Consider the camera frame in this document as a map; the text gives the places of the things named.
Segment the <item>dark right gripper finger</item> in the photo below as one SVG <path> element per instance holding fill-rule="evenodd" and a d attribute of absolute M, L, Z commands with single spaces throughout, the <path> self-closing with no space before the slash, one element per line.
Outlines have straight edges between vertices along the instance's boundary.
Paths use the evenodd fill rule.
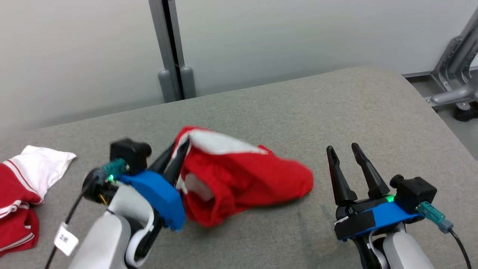
<path fill-rule="evenodd" d="M 357 194 L 348 185 L 333 146 L 329 145 L 326 152 L 335 204 L 336 206 L 347 206 L 357 200 Z"/>
<path fill-rule="evenodd" d="M 368 186 L 367 194 L 369 198 L 376 199 L 387 195 L 390 192 L 388 185 L 384 182 L 372 162 L 366 157 L 358 143 L 352 143 L 351 148 L 356 162 L 360 165 L 363 171 Z"/>

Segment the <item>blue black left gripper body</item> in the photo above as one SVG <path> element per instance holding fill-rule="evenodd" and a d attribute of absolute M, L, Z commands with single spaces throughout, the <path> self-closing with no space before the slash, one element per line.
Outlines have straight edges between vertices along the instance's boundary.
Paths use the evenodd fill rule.
<path fill-rule="evenodd" d="M 157 225 L 157 213 L 163 225 L 180 231 L 186 222 L 181 196 L 166 178 L 151 170 L 142 170 L 135 175 L 113 173 L 112 181 L 120 183 L 112 200 L 112 211 L 146 225 L 152 231 Z"/>

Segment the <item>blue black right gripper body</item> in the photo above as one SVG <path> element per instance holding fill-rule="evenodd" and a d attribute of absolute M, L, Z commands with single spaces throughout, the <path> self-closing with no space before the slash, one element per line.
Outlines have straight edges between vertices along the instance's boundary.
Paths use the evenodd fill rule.
<path fill-rule="evenodd" d="M 382 196 L 360 201 L 335 198 L 338 206 L 334 232 L 340 241 L 362 236 L 376 229 L 388 229 L 419 217 L 420 196 Z"/>

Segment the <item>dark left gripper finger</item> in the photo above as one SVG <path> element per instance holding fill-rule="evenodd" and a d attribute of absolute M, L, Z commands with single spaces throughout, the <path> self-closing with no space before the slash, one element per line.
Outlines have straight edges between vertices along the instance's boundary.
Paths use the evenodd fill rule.
<path fill-rule="evenodd" d="M 164 171 L 164 178 L 172 186 L 175 186 L 177 184 L 177 181 L 181 174 L 181 169 L 184 164 L 184 160 L 187 155 L 189 144 L 190 144 L 190 140 L 186 139 L 184 143 L 182 143 L 181 145 L 178 145 L 176 151 L 173 152 L 175 153 L 175 155 L 171 157 L 170 163 L 168 167 L 166 168 L 166 170 Z"/>
<path fill-rule="evenodd" d="M 171 172 L 169 172 L 167 169 L 171 158 L 172 154 L 175 148 L 175 144 L 172 143 L 164 152 L 161 153 L 161 155 L 149 166 L 149 170 L 156 172 L 161 175 L 170 175 Z"/>

